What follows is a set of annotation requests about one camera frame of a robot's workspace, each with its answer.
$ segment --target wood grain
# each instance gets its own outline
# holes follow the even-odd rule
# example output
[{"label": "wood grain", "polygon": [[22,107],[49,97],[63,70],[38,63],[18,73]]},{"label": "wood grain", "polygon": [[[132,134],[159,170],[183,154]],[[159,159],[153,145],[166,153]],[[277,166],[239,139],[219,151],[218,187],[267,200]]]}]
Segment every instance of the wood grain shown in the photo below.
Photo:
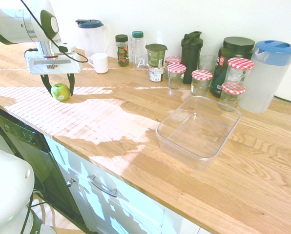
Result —
[{"label": "wood grain", "polygon": [[[239,108],[219,156],[196,171],[162,152],[155,135],[191,97],[189,85],[171,90],[109,58],[106,74],[83,64],[74,95],[58,102],[26,70],[22,54],[33,46],[0,44],[0,108],[212,233],[291,234],[291,104]],[[49,77],[68,84],[65,74]]]}]

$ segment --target floor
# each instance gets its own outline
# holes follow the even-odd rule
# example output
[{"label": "floor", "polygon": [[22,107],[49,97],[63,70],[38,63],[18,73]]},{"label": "floor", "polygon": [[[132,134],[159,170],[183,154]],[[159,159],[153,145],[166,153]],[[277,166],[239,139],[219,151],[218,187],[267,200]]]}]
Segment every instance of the floor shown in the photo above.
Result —
[{"label": "floor", "polygon": [[[41,198],[34,195],[32,205],[43,202]],[[54,210],[48,204],[35,206],[32,210],[43,221],[44,224],[52,227],[57,234],[85,234],[82,230],[76,227],[68,219]]]}]

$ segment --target dishwasher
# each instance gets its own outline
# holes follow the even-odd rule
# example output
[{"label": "dishwasher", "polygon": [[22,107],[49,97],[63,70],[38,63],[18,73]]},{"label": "dishwasher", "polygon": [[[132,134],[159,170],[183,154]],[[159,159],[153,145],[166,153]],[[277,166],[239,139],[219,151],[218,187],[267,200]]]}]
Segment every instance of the dishwasher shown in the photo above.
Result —
[{"label": "dishwasher", "polygon": [[42,193],[42,198],[80,229],[91,233],[43,134],[0,109],[0,135],[15,156],[32,166],[35,173],[34,189]]}]

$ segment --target drawer handle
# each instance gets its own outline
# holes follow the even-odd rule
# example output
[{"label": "drawer handle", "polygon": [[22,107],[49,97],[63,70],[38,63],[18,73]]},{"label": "drawer handle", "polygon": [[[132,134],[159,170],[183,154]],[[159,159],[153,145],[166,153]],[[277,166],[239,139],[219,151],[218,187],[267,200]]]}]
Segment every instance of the drawer handle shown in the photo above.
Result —
[{"label": "drawer handle", "polygon": [[117,189],[113,189],[112,191],[110,190],[106,190],[105,188],[103,188],[102,186],[100,186],[99,184],[95,183],[94,179],[96,178],[95,175],[89,175],[88,180],[94,185],[96,186],[98,189],[100,189],[102,192],[105,192],[106,194],[109,194],[112,197],[117,197]]}]

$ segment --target black shaker bottle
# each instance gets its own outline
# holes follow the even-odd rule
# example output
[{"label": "black shaker bottle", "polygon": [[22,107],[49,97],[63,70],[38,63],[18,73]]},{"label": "black shaker bottle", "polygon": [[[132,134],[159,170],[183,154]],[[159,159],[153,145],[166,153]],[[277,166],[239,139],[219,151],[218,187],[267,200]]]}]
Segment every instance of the black shaker bottle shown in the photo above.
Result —
[{"label": "black shaker bottle", "polygon": [[181,64],[187,67],[184,76],[184,84],[191,84],[191,73],[198,67],[200,51],[203,46],[203,40],[200,38],[201,32],[192,32],[185,34],[181,40]]}]

